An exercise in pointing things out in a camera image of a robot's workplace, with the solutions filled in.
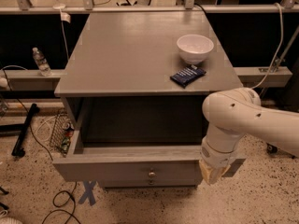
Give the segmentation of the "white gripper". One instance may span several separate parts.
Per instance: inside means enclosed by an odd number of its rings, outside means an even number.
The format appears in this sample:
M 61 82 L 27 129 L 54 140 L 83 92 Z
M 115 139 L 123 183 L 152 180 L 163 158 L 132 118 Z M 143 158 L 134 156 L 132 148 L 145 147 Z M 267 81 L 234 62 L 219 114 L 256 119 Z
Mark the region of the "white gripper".
M 203 179 L 208 185 L 215 184 L 230 169 L 237 156 L 238 140 L 212 138 L 202 140 L 199 167 Z

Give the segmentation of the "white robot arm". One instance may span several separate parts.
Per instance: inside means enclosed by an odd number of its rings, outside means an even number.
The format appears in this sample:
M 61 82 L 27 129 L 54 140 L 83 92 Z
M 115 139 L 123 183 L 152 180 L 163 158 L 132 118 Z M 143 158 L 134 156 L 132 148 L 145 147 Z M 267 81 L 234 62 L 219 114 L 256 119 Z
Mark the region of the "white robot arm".
M 261 106 L 259 95 L 250 88 L 211 93 L 202 110 L 208 128 L 199 165 L 208 184 L 216 183 L 229 170 L 238 142 L 246 134 L 299 156 L 299 114 Z

